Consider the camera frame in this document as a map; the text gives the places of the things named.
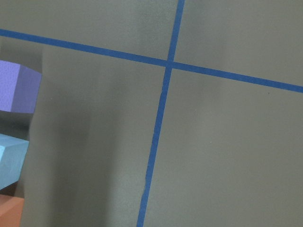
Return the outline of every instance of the orange block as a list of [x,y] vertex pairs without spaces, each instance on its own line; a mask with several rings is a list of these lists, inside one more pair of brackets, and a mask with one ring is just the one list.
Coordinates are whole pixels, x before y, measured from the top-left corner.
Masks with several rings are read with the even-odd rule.
[[0,227],[19,227],[24,199],[0,195]]

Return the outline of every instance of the purple block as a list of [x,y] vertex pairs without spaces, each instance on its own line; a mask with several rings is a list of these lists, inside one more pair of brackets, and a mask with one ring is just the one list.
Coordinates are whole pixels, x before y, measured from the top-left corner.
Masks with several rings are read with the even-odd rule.
[[0,61],[0,110],[34,113],[41,78],[23,65]]

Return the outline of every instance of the light blue cube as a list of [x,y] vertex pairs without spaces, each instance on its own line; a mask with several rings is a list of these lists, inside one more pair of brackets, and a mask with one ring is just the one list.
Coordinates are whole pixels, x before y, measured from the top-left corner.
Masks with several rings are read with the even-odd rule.
[[0,189],[19,180],[29,142],[0,134]]

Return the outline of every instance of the concrete floor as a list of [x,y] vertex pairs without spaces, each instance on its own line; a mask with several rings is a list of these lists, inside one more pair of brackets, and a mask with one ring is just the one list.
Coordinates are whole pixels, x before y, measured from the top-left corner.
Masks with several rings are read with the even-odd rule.
[[[166,59],[177,0],[0,0],[0,29]],[[303,3],[185,2],[175,61],[303,86]],[[0,36],[42,72],[22,227],[134,227],[165,68]],[[173,70],[145,227],[299,227],[303,94]]]

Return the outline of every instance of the cube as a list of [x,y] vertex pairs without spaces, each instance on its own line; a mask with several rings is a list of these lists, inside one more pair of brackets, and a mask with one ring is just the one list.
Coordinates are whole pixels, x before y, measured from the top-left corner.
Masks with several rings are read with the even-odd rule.
[[0,189],[19,180],[29,142],[0,134]]
[[0,61],[0,110],[34,113],[41,78],[23,65]]
[[24,199],[0,195],[0,226],[19,227]]

